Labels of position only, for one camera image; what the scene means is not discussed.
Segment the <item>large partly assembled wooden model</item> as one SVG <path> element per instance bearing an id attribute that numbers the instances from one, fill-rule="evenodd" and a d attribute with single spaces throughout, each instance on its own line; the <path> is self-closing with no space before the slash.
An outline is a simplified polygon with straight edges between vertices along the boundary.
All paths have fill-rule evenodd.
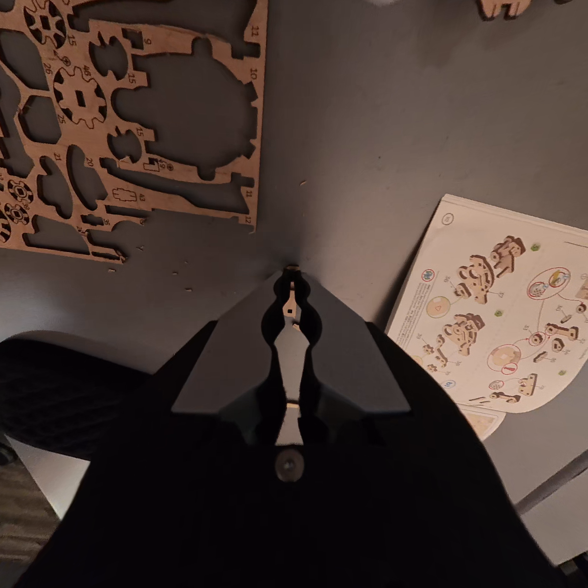
<path id="1" fill-rule="evenodd" d="M 532 1 L 476 1 L 481 19 L 492 21 L 501 15 L 506 20 L 518 18 Z"/>

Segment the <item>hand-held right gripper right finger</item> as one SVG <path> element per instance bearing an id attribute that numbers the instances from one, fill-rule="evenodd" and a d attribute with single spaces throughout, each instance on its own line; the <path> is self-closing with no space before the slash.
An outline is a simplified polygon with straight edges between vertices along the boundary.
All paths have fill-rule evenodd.
<path id="1" fill-rule="evenodd" d="M 299 329 L 308 342 L 299 388 L 303 443 L 333 443 L 348 423 L 409 413 L 409 403 L 364 319 L 299 270 L 294 290 Z"/>

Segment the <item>open instruction booklet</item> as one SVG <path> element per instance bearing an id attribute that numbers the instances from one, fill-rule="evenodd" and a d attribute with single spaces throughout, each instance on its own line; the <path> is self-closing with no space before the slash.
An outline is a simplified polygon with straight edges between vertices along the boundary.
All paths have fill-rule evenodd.
<path id="1" fill-rule="evenodd" d="M 587 232 L 446 194 L 386 332 L 485 440 L 587 361 Z"/>

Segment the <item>small wooden part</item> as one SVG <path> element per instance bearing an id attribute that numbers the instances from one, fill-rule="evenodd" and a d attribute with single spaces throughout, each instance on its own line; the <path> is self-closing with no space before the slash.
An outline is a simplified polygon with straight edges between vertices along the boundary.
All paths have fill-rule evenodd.
<path id="1" fill-rule="evenodd" d="M 295 296 L 295 282 L 290 280 L 289 286 L 289 298 L 283 306 L 283 314 L 285 318 L 291 319 L 292 327 L 299 333 L 301 333 L 299 324 L 299 307 L 296 302 Z"/>

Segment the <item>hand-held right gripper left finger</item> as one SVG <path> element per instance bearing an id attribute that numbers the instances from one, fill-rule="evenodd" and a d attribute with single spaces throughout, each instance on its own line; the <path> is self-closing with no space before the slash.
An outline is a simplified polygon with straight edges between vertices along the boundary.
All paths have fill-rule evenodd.
<path id="1" fill-rule="evenodd" d="M 276 272 L 217 320 L 174 413 L 216 417 L 248 444 L 276 444 L 287 409 L 276 340 L 294 275 Z"/>

